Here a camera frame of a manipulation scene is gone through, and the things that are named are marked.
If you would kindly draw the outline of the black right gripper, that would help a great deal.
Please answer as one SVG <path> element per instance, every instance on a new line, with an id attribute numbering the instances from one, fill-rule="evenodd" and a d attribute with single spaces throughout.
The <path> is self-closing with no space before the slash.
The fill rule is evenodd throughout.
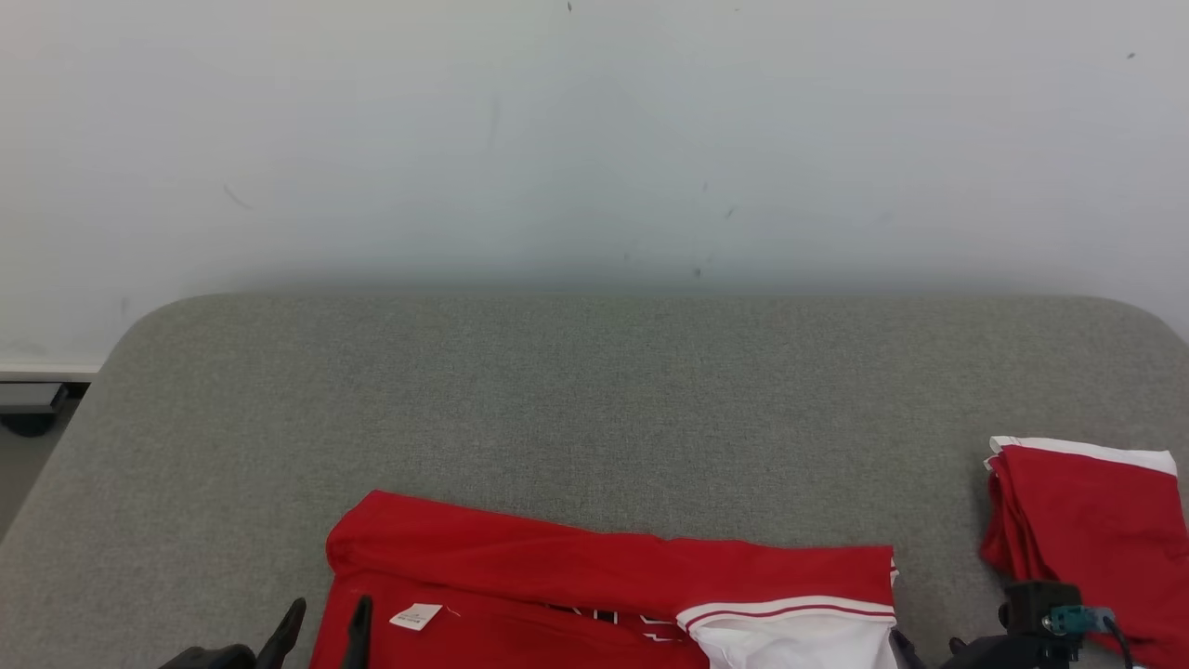
<path id="1" fill-rule="evenodd" d="M 892 627 L 889 645 L 897 657 L 897 668 L 926 669 L 916 646 L 899 627 Z M 980 636 L 964 642 L 958 636 L 946 640 L 951 654 L 939 668 L 1070 668 L 1071 646 L 1048 636 Z"/>

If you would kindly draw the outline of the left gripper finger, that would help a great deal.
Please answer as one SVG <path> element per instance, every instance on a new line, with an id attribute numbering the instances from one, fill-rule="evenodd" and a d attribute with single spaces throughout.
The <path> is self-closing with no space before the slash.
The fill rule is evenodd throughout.
<path id="1" fill-rule="evenodd" d="M 295 598 L 292 605 L 281 618 L 279 626 L 270 636 L 258 654 L 256 654 L 254 669 L 281 669 L 287 656 L 292 652 L 296 645 L 303 619 L 306 619 L 307 601 L 304 597 Z"/>
<path id="2" fill-rule="evenodd" d="M 341 669 L 369 669 L 372 648 L 372 597 L 360 597 L 346 627 L 347 644 Z"/>

